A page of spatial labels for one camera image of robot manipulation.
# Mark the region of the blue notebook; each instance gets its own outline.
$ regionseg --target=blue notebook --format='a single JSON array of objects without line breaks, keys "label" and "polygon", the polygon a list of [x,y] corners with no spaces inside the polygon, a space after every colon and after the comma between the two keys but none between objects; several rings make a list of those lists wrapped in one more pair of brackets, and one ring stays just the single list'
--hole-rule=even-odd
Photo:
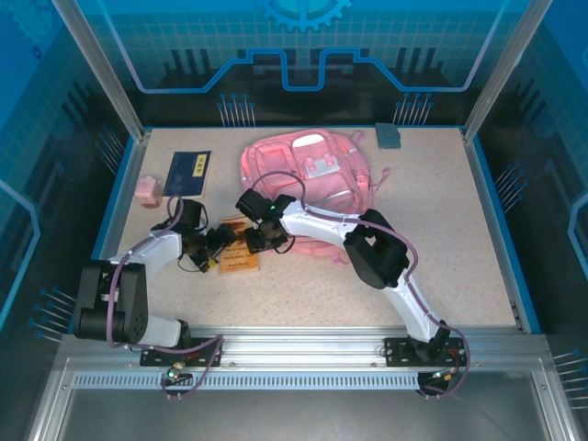
[{"label": "blue notebook", "polygon": [[164,196],[202,197],[210,154],[211,152],[175,152],[165,182]]}]

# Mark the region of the blue enclosure wall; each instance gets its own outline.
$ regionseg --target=blue enclosure wall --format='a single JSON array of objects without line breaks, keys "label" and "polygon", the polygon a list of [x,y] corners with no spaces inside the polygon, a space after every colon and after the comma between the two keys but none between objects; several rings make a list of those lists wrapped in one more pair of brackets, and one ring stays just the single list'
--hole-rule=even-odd
[{"label": "blue enclosure wall", "polygon": [[585,2],[553,2],[480,132],[556,354],[588,350],[586,23]]},{"label": "blue enclosure wall", "polygon": [[80,6],[146,125],[419,125],[465,122],[526,3]]},{"label": "blue enclosure wall", "polygon": [[0,437],[12,441],[28,435],[70,317],[40,289],[75,296],[128,133],[51,2],[3,2],[0,29]]}]

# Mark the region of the blue edge trim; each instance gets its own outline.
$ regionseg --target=blue edge trim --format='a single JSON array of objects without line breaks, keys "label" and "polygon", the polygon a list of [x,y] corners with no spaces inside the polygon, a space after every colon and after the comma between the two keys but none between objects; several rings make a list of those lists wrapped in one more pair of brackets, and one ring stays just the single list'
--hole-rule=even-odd
[{"label": "blue edge trim", "polygon": [[[373,127],[372,125],[366,126],[329,126],[329,127]],[[448,127],[458,127],[462,129],[462,126],[426,126],[427,128],[448,128]],[[112,187],[112,193],[110,194],[110,200],[108,201],[107,210],[104,214],[104,219],[102,220],[102,225],[100,226],[100,232],[98,233],[98,237],[96,239],[96,245],[94,247],[94,252],[92,253],[92,258],[97,259],[100,256],[100,251],[102,250],[102,246],[104,245],[104,241],[106,239],[106,234],[108,230],[108,226],[110,224],[110,220],[112,218],[112,214],[114,211],[114,207],[116,205],[117,199],[119,198],[119,191],[122,186],[122,179],[126,173],[127,166],[129,164],[130,154],[132,151],[132,145],[134,141],[133,139],[129,139],[127,143],[127,148],[125,149],[125,154],[122,158],[122,162],[120,163],[119,172],[117,174],[117,179],[115,180],[114,186]],[[529,323],[529,332],[532,334],[541,334],[541,328],[539,326],[539,321],[537,319],[537,315],[535,313],[535,308],[533,307],[533,301],[531,300],[531,296],[529,294],[528,288],[526,286],[525,278],[523,276],[523,270],[521,265],[518,261],[518,257],[516,255],[515,245],[513,244],[513,238],[511,237],[511,233],[508,231],[508,226],[506,224],[506,218],[504,217],[503,210],[500,205],[500,201],[498,199],[498,195],[496,194],[496,188],[494,187],[492,176],[490,174],[490,168],[488,167],[488,163],[486,162],[486,157],[484,156],[484,152],[481,148],[480,140],[478,136],[473,140],[475,153],[478,155],[478,159],[480,160],[481,165],[481,172],[482,178],[484,181],[484,185],[488,188],[490,193],[490,199],[492,202],[492,207],[494,212],[496,213],[496,218],[498,220],[498,226],[500,228],[500,233],[503,236],[504,244],[506,245],[506,252],[508,253],[508,257],[511,262],[511,266],[513,268],[514,279],[519,289],[519,293],[521,296],[521,301],[523,302],[523,306],[525,308],[524,314],[526,315],[526,320]]]}]

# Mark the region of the gear logo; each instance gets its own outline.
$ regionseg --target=gear logo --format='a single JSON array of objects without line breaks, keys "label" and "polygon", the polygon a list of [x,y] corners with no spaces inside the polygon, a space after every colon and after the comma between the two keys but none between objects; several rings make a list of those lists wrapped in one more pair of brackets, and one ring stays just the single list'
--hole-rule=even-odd
[{"label": "gear logo", "polygon": [[6,12],[33,44],[49,37],[53,28],[51,0],[0,0],[0,13]]},{"label": "gear logo", "polygon": [[308,28],[319,30],[320,25],[331,26],[331,19],[342,16],[342,9],[351,6],[350,0],[260,0],[266,18],[288,30]]}]

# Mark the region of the black mounting plate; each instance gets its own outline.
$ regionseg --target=black mounting plate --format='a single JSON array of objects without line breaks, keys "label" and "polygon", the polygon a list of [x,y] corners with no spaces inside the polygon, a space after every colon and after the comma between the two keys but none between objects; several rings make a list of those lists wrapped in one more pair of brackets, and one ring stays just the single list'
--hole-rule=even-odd
[{"label": "black mounting plate", "polygon": [[[209,338],[192,338],[190,347],[202,345],[207,342]],[[139,364],[145,368],[170,368],[174,363],[183,361],[187,368],[205,368],[213,355],[216,343],[212,343],[203,349],[200,349],[196,354],[166,354],[154,349],[143,349],[141,352],[141,361]],[[220,354],[216,356],[212,362],[214,368],[221,365],[222,346],[220,347]]]},{"label": "black mounting plate", "polygon": [[421,360],[407,338],[385,338],[384,347],[380,355],[386,358],[388,368],[452,368],[456,365],[456,359],[449,354],[449,349],[458,351],[458,361],[461,367],[466,366],[467,358],[463,341],[460,338],[449,338],[433,365],[427,365]]}]

